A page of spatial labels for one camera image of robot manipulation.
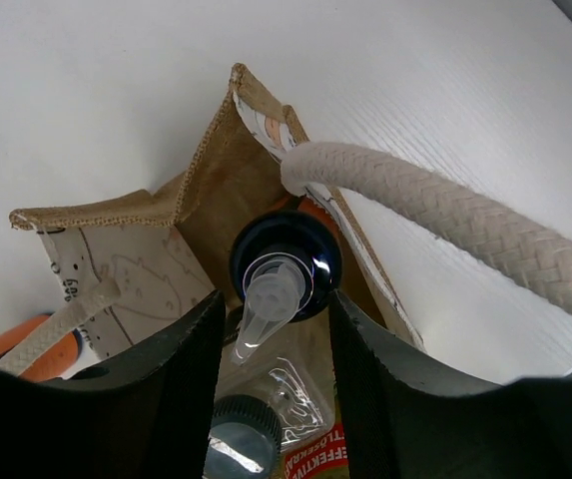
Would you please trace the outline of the yellow dish soap red cap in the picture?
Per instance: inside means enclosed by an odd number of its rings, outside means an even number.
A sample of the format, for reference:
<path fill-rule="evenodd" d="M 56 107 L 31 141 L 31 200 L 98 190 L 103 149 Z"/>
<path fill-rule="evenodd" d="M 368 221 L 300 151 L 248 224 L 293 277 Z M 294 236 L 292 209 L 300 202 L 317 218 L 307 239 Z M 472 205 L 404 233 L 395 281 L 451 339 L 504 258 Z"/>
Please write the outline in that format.
<path fill-rule="evenodd" d="M 327 433 L 288 453 L 282 461 L 281 478 L 348 478 L 348 456 L 343 425 L 336 423 Z"/>

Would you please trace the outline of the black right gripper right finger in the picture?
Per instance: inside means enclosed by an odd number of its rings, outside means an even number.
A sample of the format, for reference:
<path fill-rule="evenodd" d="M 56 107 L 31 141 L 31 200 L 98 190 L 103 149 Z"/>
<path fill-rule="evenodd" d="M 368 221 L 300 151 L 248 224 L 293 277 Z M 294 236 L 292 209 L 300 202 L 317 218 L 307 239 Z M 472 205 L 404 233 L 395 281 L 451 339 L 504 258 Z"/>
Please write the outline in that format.
<path fill-rule="evenodd" d="M 572 478 L 572 377 L 498 385 L 454 369 L 341 292 L 331 348 L 353 478 Z"/>

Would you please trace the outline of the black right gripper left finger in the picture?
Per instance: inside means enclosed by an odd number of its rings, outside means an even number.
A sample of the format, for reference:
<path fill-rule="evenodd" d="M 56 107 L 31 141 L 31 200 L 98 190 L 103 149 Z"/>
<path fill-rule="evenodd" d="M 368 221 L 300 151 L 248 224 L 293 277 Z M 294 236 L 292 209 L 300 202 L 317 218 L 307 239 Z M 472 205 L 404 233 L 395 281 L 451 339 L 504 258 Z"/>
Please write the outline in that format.
<path fill-rule="evenodd" d="M 213 292 L 70 379 L 0 371 L 0 478 L 200 477 L 225 319 Z"/>

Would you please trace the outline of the clear bottle dark cap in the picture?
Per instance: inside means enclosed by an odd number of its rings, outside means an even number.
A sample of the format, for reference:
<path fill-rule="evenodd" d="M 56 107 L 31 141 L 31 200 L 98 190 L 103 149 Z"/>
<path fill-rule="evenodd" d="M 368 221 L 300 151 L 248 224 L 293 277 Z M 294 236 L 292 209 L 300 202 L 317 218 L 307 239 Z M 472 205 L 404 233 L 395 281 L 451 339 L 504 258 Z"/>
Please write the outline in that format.
<path fill-rule="evenodd" d="M 288 452 L 334 424 L 334 375 L 326 360 L 283 353 L 222 363 L 205 478 L 269 478 Z"/>

